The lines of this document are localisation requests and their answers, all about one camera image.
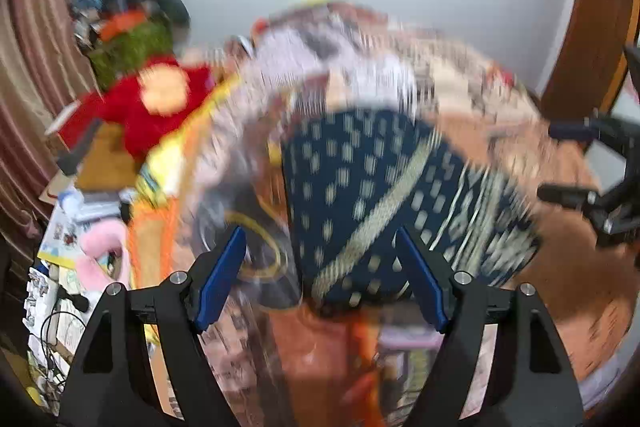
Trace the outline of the navy patterned hoodie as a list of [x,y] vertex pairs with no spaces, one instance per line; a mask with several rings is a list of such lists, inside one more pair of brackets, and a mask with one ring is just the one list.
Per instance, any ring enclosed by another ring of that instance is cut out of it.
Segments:
[[540,247],[515,180],[464,158],[424,121],[347,109],[301,121],[281,145],[298,273],[323,311],[410,297],[393,247],[401,227],[489,286]]

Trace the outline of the pile of clothes on box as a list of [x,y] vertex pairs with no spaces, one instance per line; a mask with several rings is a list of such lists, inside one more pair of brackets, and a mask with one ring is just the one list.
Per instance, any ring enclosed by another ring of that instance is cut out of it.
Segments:
[[66,0],[66,5],[76,43],[85,54],[149,19],[142,0]]

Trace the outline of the brown wooden door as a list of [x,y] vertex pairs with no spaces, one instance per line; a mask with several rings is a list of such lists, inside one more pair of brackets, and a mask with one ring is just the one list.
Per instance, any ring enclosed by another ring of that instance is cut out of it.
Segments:
[[570,23],[540,101],[544,118],[578,119],[612,109],[637,37],[639,0],[574,0]]

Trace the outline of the pink plush toy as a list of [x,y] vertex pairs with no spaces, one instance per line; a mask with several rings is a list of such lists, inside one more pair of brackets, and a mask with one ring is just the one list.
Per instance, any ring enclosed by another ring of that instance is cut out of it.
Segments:
[[[131,262],[127,248],[127,227],[117,219],[105,219],[91,225],[79,236],[81,254],[75,259],[75,271],[82,287],[87,291],[104,291],[111,283],[130,286]],[[119,254],[120,269],[117,277],[110,277],[99,266],[98,260],[108,253]]]

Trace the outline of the clutter pile beside bed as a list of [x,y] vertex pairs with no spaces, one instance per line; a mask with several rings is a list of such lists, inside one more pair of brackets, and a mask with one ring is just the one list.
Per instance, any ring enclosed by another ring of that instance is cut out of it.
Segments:
[[[28,332],[27,361],[42,406],[57,414],[79,340],[102,291],[87,291],[78,280],[75,259],[79,236],[93,223],[117,219],[127,226],[134,190],[83,192],[73,185],[47,186],[39,196],[52,206],[48,223],[27,275],[23,324]],[[98,260],[117,277],[119,254]]]

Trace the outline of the red plush toy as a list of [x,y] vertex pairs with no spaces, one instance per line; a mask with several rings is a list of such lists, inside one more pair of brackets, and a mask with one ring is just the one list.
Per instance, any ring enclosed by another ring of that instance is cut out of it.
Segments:
[[142,159],[203,104],[215,84],[214,72],[206,63],[186,66],[173,56],[153,57],[110,90],[81,98],[52,134],[62,141],[64,150],[71,150],[93,121],[118,124],[125,150]]

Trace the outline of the striped pink curtain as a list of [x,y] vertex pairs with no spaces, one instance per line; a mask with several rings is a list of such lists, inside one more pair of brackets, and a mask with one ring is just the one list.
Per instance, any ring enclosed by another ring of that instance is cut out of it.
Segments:
[[49,216],[39,195],[58,170],[44,132],[95,87],[66,0],[1,0],[1,260],[19,280]]

